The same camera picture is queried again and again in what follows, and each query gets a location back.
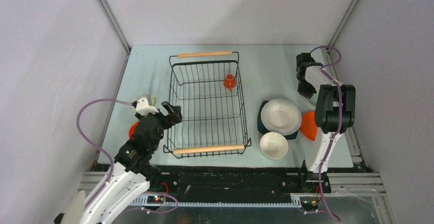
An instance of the wooden dowel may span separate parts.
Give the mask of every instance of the wooden dowel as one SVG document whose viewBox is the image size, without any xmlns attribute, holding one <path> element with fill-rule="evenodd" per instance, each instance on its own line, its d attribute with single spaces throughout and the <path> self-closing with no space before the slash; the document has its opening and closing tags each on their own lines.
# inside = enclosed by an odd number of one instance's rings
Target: wooden dowel
<svg viewBox="0 0 434 224">
<path fill-rule="evenodd" d="M 203 52 L 203 53 L 189 53 L 189 54 L 178 54 L 178 58 L 191 58 L 191 57 L 206 57 L 206 56 L 217 56 L 217 55 L 231 55 L 232 51 L 217 51 L 217 52 Z"/>
<path fill-rule="evenodd" d="M 230 150 L 240 150 L 240 149 L 244 149 L 244 144 L 182 148 L 182 149 L 173 150 L 173 153 L 185 154 L 185 153 L 200 153 L 200 152 L 212 152 L 212 151 L 230 151 Z"/>
</svg>

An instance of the red object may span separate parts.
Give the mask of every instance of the red object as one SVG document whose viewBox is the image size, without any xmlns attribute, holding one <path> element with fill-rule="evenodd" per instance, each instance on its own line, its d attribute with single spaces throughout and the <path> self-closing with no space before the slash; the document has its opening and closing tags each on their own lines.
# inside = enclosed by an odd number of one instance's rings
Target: red object
<svg viewBox="0 0 434 224">
<path fill-rule="evenodd" d="M 315 112 L 310 111 L 303 115 L 301 119 L 300 131 L 309 140 L 315 141 L 316 133 L 318 132 L 318 127 L 315 124 Z"/>
<path fill-rule="evenodd" d="M 223 82 L 223 85 L 225 86 L 225 88 L 229 89 L 229 91 L 232 91 L 232 89 L 236 86 L 235 77 L 232 74 L 228 74 L 225 77 L 225 81 Z"/>
<path fill-rule="evenodd" d="M 129 136 L 130 138 L 131 138 L 131 136 L 133 136 L 133 134 L 134 134 L 134 129 L 136 129 L 137 125 L 139 125 L 139 122 L 133 124 L 133 125 L 131 126 L 131 128 L 129 129 L 128 136 Z"/>
</svg>

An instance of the wire basket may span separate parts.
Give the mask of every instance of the wire basket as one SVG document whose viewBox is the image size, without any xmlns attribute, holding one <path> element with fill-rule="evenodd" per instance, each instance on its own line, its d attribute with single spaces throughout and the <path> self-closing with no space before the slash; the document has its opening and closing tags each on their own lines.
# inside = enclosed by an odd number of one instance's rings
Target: wire basket
<svg viewBox="0 0 434 224">
<path fill-rule="evenodd" d="M 173 59 L 236 55 L 236 60 L 172 63 Z M 243 154 L 251 146 L 247 135 L 246 111 L 238 52 L 178 54 L 169 57 L 172 68 L 169 102 L 180 105 L 182 123 L 168 131 L 166 153 L 177 158 Z M 226 75 L 235 77 L 230 91 Z"/>
</svg>

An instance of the white wall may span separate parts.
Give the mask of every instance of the white wall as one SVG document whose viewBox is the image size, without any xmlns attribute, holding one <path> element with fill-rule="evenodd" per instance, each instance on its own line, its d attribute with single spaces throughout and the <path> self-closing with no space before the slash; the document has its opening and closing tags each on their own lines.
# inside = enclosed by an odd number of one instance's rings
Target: white wall
<svg viewBox="0 0 434 224">
<path fill-rule="evenodd" d="M 351 0 L 107 0 L 130 44 L 326 44 Z"/>
<path fill-rule="evenodd" d="M 125 53 L 96 0 L 0 0 L 0 222 L 52 223 L 95 156 L 79 109 L 112 97 Z M 109 105 L 90 108 L 101 138 Z"/>
<path fill-rule="evenodd" d="M 434 212 L 434 0 L 361 0 L 337 46 L 364 155 L 399 223 Z"/>
</svg>

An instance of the white plate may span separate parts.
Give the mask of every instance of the white plate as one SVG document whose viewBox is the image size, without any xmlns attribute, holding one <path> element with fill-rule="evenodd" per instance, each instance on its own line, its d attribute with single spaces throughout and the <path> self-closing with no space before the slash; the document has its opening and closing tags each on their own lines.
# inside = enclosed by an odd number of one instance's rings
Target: white plate
<svg viewBox="0 0 434 224">
<path fill-rule="evenodd" d="M 262 136 L 259 147 L 264 156 L 273 160 L 281 159 L 288 153 L 288 141 L 276 132 L 268 132 Z"/>
<path fill-rule="evenodd" d="M 287 136 L 300 128 L 301 112 L 291 101 L 275 99 L 264 105 L 261 120 L 269 131 Z"/>
</svg>

